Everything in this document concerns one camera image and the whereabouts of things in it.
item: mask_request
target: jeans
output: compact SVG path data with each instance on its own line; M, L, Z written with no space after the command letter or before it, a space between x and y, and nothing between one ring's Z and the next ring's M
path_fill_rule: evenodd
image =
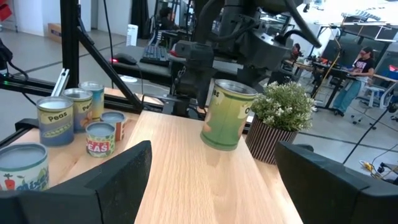
M346 87L341 89L340 93L335 98L335 102L333 102L333 108L345 113L351 102L356 98L361 90L361 85L361 81L353 80L348 90L346 90Z

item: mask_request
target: can lid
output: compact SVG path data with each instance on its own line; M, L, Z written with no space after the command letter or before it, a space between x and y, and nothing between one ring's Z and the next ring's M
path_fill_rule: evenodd
M110 136L115 130L116 128L112 124L106 122L94 122L89 124L86 128L87 134L96 137Z
M101 120L109 123L123 122L126 119L122 112L109 111L101 114Z
M231 80L216 80L215 85L233 93L237 93L244 96L255 96L257 91L250 86L242 83L234 82Z
M90 91L98 91L102 90L104 88L104 85L99 84L97 82L83 82L79 83L79 88Z
M62 96L48 96L37 101L37 106L46 110L62 110L72 105L72 100Z
M37 166L47 157L47 148L37 143L12 144L0 149L0 170L14 172Z
M93 97L93 93L91 91L88 90L84 90L81 88L70 88L65 90L62 93L63 96L66 96L68 98L71 98L73 100L87 100L90 99L91 97Z

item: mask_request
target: metal bracket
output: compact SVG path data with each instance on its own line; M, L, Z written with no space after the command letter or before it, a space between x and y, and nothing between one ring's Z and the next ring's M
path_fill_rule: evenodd
M63 68L60 76L58 77L58 81L55 84L51 96L60 96L62 92L65 90L65 87L68 84L68 80L69 80L69 69Z
M39 120L32 119L32 118L25 118L17 123L15 123L15 130L18 131L20 129L32 129L32 128L39 128Z

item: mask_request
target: green can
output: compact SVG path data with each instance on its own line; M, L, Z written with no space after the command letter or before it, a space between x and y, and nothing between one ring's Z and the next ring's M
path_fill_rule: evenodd
M231 80L216 80L200 137L207 145L236 149L257 91Z

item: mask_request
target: wooden table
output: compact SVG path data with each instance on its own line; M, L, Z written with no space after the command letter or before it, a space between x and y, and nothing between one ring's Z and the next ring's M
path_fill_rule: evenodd
M235 151L217 151L201 141L202 121L148 111L126 115L126 137L113 156L143 140L153 152L135 223L302 223L277 168L255 161L243 138ZM33 129L16 142L38 141ZM50 185L106 159L89 156L85 135L77 134L69 146L49 148Z

